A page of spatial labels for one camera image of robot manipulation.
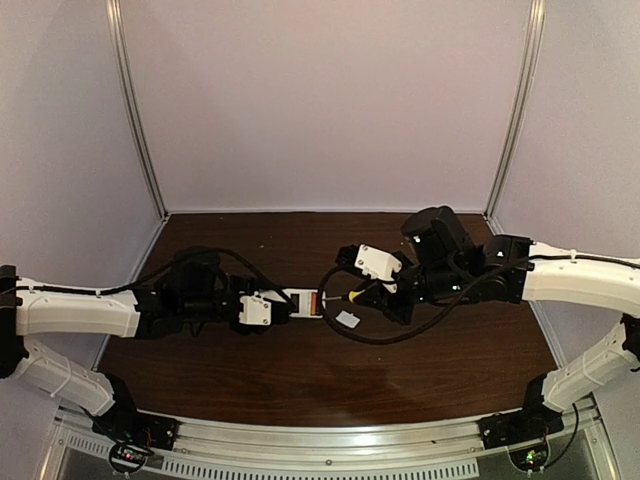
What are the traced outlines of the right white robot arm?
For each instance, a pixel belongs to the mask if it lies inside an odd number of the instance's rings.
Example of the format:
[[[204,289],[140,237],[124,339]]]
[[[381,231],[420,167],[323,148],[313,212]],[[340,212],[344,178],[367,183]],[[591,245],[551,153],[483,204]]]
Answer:
[[[477,245],[448,206],[411,215],[401,233],[415,258],[357,246],[350,264],[378,283],[370,305],[401,324],[419,303],[555,301],[620,313],[603,339],[569,364],[532,381],[524,407],[548,415],[639,367],[639,263],[495,235]]]

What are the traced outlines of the white remote control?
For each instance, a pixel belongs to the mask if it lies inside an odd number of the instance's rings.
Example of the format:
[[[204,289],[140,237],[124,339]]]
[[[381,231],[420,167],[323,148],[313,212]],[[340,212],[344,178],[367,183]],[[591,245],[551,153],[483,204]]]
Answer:
[[[284,293],[291,299],[294,304],[293,313],[291,314],[291,318],[293,319],[320,319],[322,314],[320,313],[317,316],[312,316],[310,313],[310,304],[311,304],[311,294],[313,292],[318,291],[316,289],[297,289],[297,288],[288,288],[284,290]],[[323,301],[323,296],[319,297],[319,305],[325,305]]]

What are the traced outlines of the white battery cover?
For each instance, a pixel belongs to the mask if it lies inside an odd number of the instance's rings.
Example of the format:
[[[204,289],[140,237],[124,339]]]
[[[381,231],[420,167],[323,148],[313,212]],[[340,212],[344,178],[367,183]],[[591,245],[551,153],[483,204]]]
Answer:
[[[348,312],[348,311],[341,311],[336,317],[335,320],[341,324],[342,326],[349,328],[349,329],[355,329],[359,323],[361,322],[360,318],[357,317],[355,314]]]

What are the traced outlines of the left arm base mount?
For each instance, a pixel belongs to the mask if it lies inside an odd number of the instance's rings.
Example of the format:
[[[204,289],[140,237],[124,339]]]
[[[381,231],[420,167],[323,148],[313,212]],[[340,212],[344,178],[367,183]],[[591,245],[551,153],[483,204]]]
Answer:
[[[138,411],[106,413],[91,420],[92,431],[113,442],[109,465],[125,476],[140,471],[156,450],[171,451],[180,425],[174,418]]]

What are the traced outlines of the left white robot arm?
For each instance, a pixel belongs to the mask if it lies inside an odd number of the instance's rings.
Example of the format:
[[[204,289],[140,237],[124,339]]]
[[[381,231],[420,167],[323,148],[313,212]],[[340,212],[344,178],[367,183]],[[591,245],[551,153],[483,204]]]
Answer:
[[[130,284],[113,288],[47,285],[1,268],[1,376],[24,378],[93,418],[136,414],[117,377],[90,372],[34,342],[36,334],[105,334],[155,340],[208,322],[242,333],[282,323],[299,304],[236,252],[190,247]]]

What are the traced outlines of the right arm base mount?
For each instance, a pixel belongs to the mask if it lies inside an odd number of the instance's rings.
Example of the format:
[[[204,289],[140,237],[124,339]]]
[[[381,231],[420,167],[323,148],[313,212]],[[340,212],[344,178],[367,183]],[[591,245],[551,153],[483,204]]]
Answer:
[[[560,414],[524,409],[483,417],[477,425],[485,450],[505,447],[512,466],[528,475],[551,464],[549,436],[564,429]]]

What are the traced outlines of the yellow handled screwdriver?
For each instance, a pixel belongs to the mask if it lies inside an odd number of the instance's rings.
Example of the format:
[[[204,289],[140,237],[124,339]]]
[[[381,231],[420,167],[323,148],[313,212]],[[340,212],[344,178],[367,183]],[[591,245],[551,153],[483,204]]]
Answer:
[[[323,296],[323,301],[324,302],[345,301],[345,302],[353,303],[358,296],[364,294],[372,286],[373,286],[373,283],[364,282],[362,285],[358,286],[355,290],[350,290],[349,292],[344,294],[334,295],[334,296],[328,296],[327,294],[325,294]]]

